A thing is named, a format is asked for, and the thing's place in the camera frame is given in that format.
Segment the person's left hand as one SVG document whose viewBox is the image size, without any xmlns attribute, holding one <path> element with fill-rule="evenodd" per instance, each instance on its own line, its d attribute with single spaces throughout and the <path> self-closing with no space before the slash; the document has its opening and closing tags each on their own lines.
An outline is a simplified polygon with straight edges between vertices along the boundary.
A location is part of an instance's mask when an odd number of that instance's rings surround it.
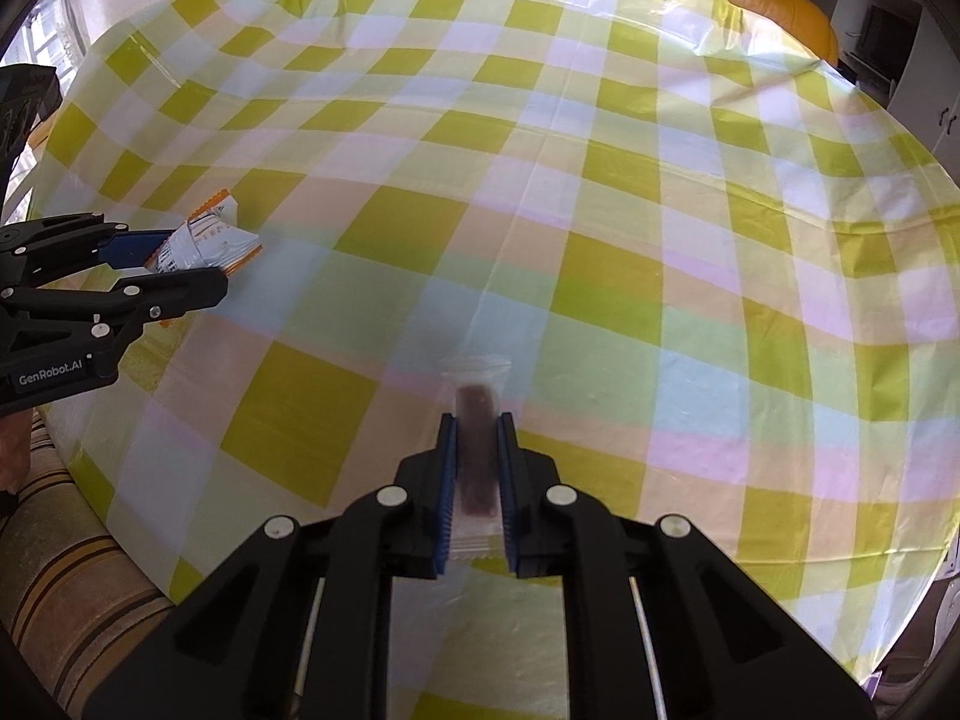
<svg viewBox="0 0 960 720">
<path fill-rule="evenodd" d="M 16 493 L 31 468 L 31 411 L 0 419 L 0 491 Z"/>
</svg>

